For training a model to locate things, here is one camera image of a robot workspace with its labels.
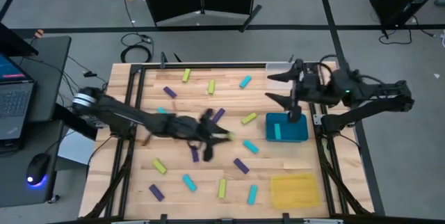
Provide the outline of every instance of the lime green block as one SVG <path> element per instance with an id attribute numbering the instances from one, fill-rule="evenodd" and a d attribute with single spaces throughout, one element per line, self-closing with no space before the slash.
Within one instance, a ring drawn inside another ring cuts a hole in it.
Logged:
<path id="1" fill-rule="evenodd" d="M 182 82 L 187 82 L 189 77 L 190 77 L 190 68 L 186 68 L 186 71 L 184 71 L 184 76 L 182 77 Z"/>
<path id="2" fill-rule="evenodd" d="M 250 115 L 247 115 L 241 122 L 246 125 L 249 122 L 251 122 L 253 119 L 255 119 L 256 117 L 257 117 L 256 113 L 251 113 Z"/>
<path id="3" fill-rule="evenodd" d="M 154 159 L 153 160 L 153 166 L 161 173 L 161 174 L 165 174 L 165 172 L 167 172 L 167 169 L 165 168 L 164 165 L 162 165 L 162 163 L 158 160 L 158 159 Z"/>
<path id="4" fill-rule="evenodd" d="M 215 92 L 215 80 L 210 80 L 208 92 L 209 95 L 212 95 Z"/>
<path id="5" fill-rule="evenodd" d="M 218 193 L 218 197 L 224 199 L 225 197 L 225 185 L 227 184 L 226 179 L 220 179 L 220 190 Z"/>

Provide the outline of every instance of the yellow container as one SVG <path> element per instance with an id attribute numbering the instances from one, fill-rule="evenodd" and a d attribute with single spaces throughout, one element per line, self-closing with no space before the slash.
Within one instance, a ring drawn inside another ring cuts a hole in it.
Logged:
<path id="1" fill-rule="evenodd" d="M 321 205 L 313 173 L 273 176 L 270 179 L 273 206 L 278 209 L 309 208 Z"/>

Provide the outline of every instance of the blue bin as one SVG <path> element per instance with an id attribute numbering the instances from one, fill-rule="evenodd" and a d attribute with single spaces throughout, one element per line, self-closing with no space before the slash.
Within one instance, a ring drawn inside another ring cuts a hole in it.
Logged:
<path id="1" fill-rule="evenodd" d="M 281 139 L 275 136 L 275 124 L 280 124 Z M 272 142 L 303 142 L 309 139 L 307 130 L 307 119 L 301 115 L 301 119 L 295 123 L 287 122 L 286 113 L 266 114 L 266 140 Z"/>

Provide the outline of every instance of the wooden table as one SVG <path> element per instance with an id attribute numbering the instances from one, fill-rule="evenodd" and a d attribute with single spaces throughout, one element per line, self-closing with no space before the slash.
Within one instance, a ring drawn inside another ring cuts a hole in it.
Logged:
<path id="1" fill-rule="evenodd" d="M 335 63 L 327 64 L 335 68 Z M 115 64 L 108 85 L 108 95 L 122 102 L 127 90 L 130 66 Z M 300 105 L 308 119 L 309 140 L 304 143 L 270 143 L 264 139 L 265 114 L 282 112 L 282 108 L 264 93 L 270 91 L 288 95 L 289 91 L 268 90 L 268 73 L 264 69 L 192 70 L 188 83 L 181 82 L 183 73 L 183 69 L 148 70 L 145 75 L 141 109 L 150 113 L 156 112 L 158 107 L 173 111 L 172 102 L 175 101 L 179 115 L 198 118 L 207 108 L 224 108 L 226 113 L 218 124 L 233 131 L 236 140 L 215 146 L 211 162 L 193 163 L 191 151 L 185 141 L 153 138 L 149 145 L 142 146 L 148 133 L 143 127 L 139 127 L 124 219 L 159 219 L 161 214 L 167 214 L 169 219 L 281 218 L 284 212 L 288 212 L 291 218 L 329 216 L 308 103 Z M 245 89 L 240 89 L 239 84 L 245 75 L 251 75 L 252 80 Z M 207 95 L 210 79 L 216 80 L 213 96 Z M 138 77 L 133 85 L 131 105 L 135 102 L 137 85 Z M 163 91 L 165 86 L 173 89 L 178 97 L 171 99 Z M 330 109 L 329 113 L 340 114 L 347 110 L 343 105 L 338 105 Z M 242 125 L 241 119 L 252 112 L 257 113 L 257 119 Z M 344 129 L 342 134 L 355 140 L 353 129 Z M 101 145 L 108 135 L 109 130 L 101 130 L 96 146 Z M 259 147 L 260 153 L 253 154 L 243 147 L 244 139 L 251 140 Z M 363 207 L 373 211 L 362 160 L 356 145 L 342 137 L 336 137 L 334 142 L 344 184 Z M 110 140 L 92 158 L 80 216 L 84 216 L 93 208 L 110 183 L 116 143 L 117 140 Z M 152 160 L 155 158 L 159 158 L 168 169 L 166 174 L 162 175 L 153 167 Z M 247 175 L 233 164 L 235 158 L 240 158 L 250 168 Z M 322 204 L 306 209 L 274 209 L 270 196 L 270 177 L 306 172 L 316 175 Z M 189 174 L 196 183 L 196 192 L 190 192 L 182 182 L 184 174 Z M 219 199 L 218 183 L 222 178 L 228 180 L 227 192 L 224 199 Z M 156 184 L 164 194 L 164 201 L 158 202 L 149 191 L 148 187 L 152 184 Z M 258 186 L 258 193 L 256 204 L 251 206 L 247 204 L 247 199 L 252 184 Z M 339 197 L 332 181 L 331 187 L 336 210 L 340 213 Z M 118 189 L 115 194 L 114 214 L 117 214 L 120 192 Z"/>

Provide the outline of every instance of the black desk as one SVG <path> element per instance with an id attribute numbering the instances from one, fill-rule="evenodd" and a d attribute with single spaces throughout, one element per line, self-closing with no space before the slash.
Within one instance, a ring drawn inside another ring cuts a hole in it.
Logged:
<path id="1" fill-rule="evenodd" d="M 26 126 L 24 148 L 9 156 L 0 157 L 0 207 L 31 205 L 51 199 L 56 181 L 57 152 L 59 144 L 53 145 L 47 152 L 51 155 L 47 175 L 41 184 L 31 186 L 26 181 L 26 170 L 31 159 L 45 152 L 51 144 L 60 140 L 63 122 L 32 123 Z"/>
<path id="2" fill-rule="evenodd" d="M 45 202 L 52 196 L 56 180 L 56 160 L 60 143 L 55 144 L 47 154 L 51 162 L 46 182 L 39 187 L 29 186 L 25 174 L 30 160 L 44 152 L 51 144 L 60 141 L 64 125 L 95 140 L 97 130 L 56 103 L 62 74 L 65 69 L 71 38 L 68 36 L 40 38 L 33 41 L 39 54 L 31 57 L 54 67 L 14 57 L 16 63 L 37 83 L 31 98 L 29 118 L 24 129 L 24 148 L 9 155 L 0 154 L 0 207 L 32 205 Z"/>

